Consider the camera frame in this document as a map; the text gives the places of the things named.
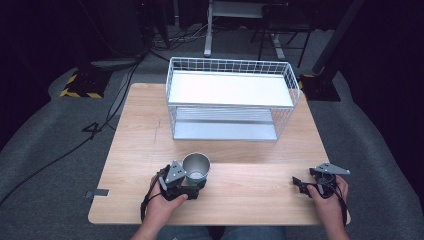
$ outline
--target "metal cup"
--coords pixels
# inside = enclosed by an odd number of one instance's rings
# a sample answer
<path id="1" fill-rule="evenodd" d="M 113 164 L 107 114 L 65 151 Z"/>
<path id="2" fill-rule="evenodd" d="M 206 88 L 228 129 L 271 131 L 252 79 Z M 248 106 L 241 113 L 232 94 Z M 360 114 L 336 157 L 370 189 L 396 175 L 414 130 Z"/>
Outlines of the metal cup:
<path id="1" fill-rule="evenodd" d="M 202 153 L 190 153 L 183 159 L 183 168 L 187 172 L 187 183 L 196 185 L 206 180 L 211 168 L 211 162 Z"/>

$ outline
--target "forearm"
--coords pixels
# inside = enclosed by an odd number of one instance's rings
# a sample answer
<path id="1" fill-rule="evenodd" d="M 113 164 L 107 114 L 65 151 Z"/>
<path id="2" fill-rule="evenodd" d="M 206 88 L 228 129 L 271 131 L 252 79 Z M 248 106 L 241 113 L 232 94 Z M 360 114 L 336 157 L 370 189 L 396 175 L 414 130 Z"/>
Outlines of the forearm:
<path id="1" fill-rule="evenodd" d="M 346 229 L 342 226 L 325 226 L 328 240 L 350 240 Z"/>
<path id="2" fill-rule="evenodd" d="M 141 224 L 140 228 L 131 238 L 131 240 L 154 240 L 161 228 L 151 225 L 148 222 Z"/>

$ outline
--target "hand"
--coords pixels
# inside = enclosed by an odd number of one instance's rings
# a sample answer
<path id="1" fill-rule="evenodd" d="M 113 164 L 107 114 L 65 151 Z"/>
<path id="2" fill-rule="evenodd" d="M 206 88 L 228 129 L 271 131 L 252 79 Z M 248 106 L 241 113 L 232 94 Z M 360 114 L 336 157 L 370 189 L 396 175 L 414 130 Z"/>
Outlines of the hand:
<path id="1" fill-rule="evenodd" d="M 160 229 L 169 221 L 175 209 L 187 200 L 188 195 L 183 194 L 172 201 L 168 201 L 160 194 L 159 181 L 157 181 L 150 194 L 150 198 L 151 200 L 147 205 L 146 217 L 132 239 L 155 239 Z"/>
<path id="2" fill-rule="evenodd" d="M 346 202 L 349 188 L 348 184 L 340 176 L 336 176 L 336 183 L 340 188 L 339 195 L 341 195 L 343 200 Z M 308 190 L 314 199 L 318 217 L 324 224 L 328 239 L 349 239 L 343 225 L 342 210 L 336 194 L 324 199 L 321 195 L 319 195 L 318 190 L 314 186 L 308 185 Z"/>

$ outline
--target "wire rack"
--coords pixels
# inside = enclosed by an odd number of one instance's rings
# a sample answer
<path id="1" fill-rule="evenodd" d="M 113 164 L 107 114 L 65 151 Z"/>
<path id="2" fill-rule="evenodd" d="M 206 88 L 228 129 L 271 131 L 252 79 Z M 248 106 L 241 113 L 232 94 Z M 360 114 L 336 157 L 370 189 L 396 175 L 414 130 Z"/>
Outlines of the wire rack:
<path id="1" fill-rule="evenodd" d="M 174 57 L 169 64 L 174 139 L 278 140 L 299 95 L 286 62 Z"/>

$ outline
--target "cable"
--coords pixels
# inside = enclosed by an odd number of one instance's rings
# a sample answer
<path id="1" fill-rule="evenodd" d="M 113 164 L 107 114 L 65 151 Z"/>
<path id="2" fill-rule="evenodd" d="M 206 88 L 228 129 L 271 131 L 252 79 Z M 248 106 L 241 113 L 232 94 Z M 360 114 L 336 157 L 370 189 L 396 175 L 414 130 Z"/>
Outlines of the cable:
<path id="1" fill-rule="evenodd" d="M 111 129 L 113 129 L 114 131 L 116 131 L 116 128 L 112 127 L 112 126 L 109 124 L 109 121 L 107 121 L 107 120 L 109 119 L 110 111 L 112 110 L 113 104 L 115 103 L 115 101 L 116 101 L 116 99 L 118 98 L 119 94 L 121 93 L 122 89 L 124 89 L 124 87 L 125 87 L 125 86 L 127 86 L 127 88 L 126 88 L 126 92 L 125 92 L 125 93 L 124 93 L 124 95 L 122 96 L 121 103 L 124 101 L 124 99 L 125 99 L 125 95 L 127 94 L 127 91 L 128 91 L 128 86 L 130 85 L 131 78 L 132 78 L 132 75 L 131 75 L 131 77 L 130 77 L 130 72 L 131 72 L 131 71 L 135 71 L 135 69 L 133 70 L 133 68 L 132 68 L 132 69 L 128 72 L 126 82 L 125 82 L 125 83 L 124 83 L 124 84 L 123 84 L 123 85 L 119 88 L 119 91 L 118 91 L 118 93 L 116 94 L 115 99 L 113 100 L 113 103 L 110 105 L 109 110 L 108 110 L 107 115 L 106 115 L 106 122 L 107 122 L 107 125 L 108 125 Z"/>
<path id="2" fill-rule="evenodd" d="M 135 69 L 137 69 L 137 67 L 140 65 L 142 59 L 140 59 L 136 65 L 134 65 L 133 68 L 131 68 L 131 70 L 129 71 L 130 76 L 129 76 L 129 80 L 131 80 L 132 76 L 134 75 Z M 86 144 L 90 139 L 92 139 L 95 135 L 97 135 L 99 132 L 101 132 L 101 130 L 109 123 L 109 121 L 116 115 L 116 113 L 118 112 L 118 109 L 121 107 L 125 95 L 128 92 L 130 84 L 127 84 L 126 90 L 125 90 L 125 94 L 124 97 L 121 99 L 121 102 L 119 103 L 118 107 L 115 109 L 115 111 L 112 113 L 112 115 L 106 119 L 105 123 L 103 123 L 103 125 L 101 125 L 101 127 L 99 129 L 97 129 L 95 132 L 93 132 L 91 134 L 91 136 L 87 137 L 84 141 L 82 141 L 80 144 L 78 144 L 77 146 L 75 146 L 74 148 L 72 148 L 71 150 L 69 150 L 68 152 L 66 152 L 65 154 L 63 154 L 62 156 L 56 158 L 55 160 L 49 162 L 48 164 L 44 165 L 43 167 L 41 167 L 40 169 L 38 169 L 37 171 L 33 172 L 31 175 L 29 175 L 28 177 L 26 177 L 24 180 L 22 180 L 21 182 L 19 182 L 12 190 L 10 190 L 6 196 L 4 196 L 2 198 L 2 200 L 0 201 L 0 207 L 3 206 L 3 203 L 6 202 L 6 200 L 16 191 L 19 189 L 20 186 L 22 186 L 24 183 L 26 183 L 27 181 L 29 181 L 31 178 L 33 178 L 34 176 L 36 176 L 37 174 L 39 174 L 40 172 L 42 172 L 44 169 L 50 167 L 51 165 L 57 163 L 58 161 L 60 161 L 61 159 L 67 157 L 69 154 L 75 152 L 77 149 L 79 149 L 81 146 L 83 146 L 84 144 Z"/>
<path id="3" fill-rule="evenodd" d="M 81 5 L 81 7 L 82 7 L 82 9 L 84 10 L 84 12 L 85 12 L 85 15 L 88 17 L 88 19 L 90 20 L 90 23 L 93 25 L 93 27 L 94 27 L 94 29 L 96 30 L 96 32 L 97 32 L 97 34 L 99 35 L 99 37 L 100 37 L 100 39 L 102 40 L 102 42 L 113 52 L 113 53 L 115 53 L 115 54 L 117 54 L 117 55 L 119 55 L 119 56 L 122 56 L 122 57 L 129 57 L 129 58 L 137 58 L 137 57 L 139 57 L 138 55 L 135 55 L 135 56 L 130 56 L 130 55 L 125 55 L 125 54 L 122 54 L 122 53 L 120 53 L 120 52 L 118 52 L 118 51 L 116 51 L 113 47 L 111 47 L 108 43 L 107 43 L 107 41 L 104 39 L 104 37 L 102 36 L 102 34 L 100 33 L 100 31 L 99 31 L 99 29 L 97 28 L 97 26 L 96 26 L 96 24 L 95 24 L 95 22 L 94 22 L 94 20 L 93 20 L 93 18 L 90 16 L 90 14 L 88 13 L 88 10 L 87 10 L 87 8 L 84 6 L 84 4 L 81 2 L 81 0 L 78 0 L 78 2 L 79 2 L 79 4 Z"/>
<path id="4" fill-rule="evenodd" d="M 161 55 L 159 55 L 159 54 L 157 54 L 157 53 L 155 53 L 155 52 L 153 52 L 152 50 L 150 50 L 150 53 L 152 53 L 155 57 L 157 57 L 157 58 L 160 58 L 160 59 L 162 59 L 162 60 L 164 60 L 164 61 L 166 61 L 166 62 L 170 62 L 170 60 L 169 59 L 167 59 L 167 58 L 165 58 L 165 57 L 162 57 Z"/>

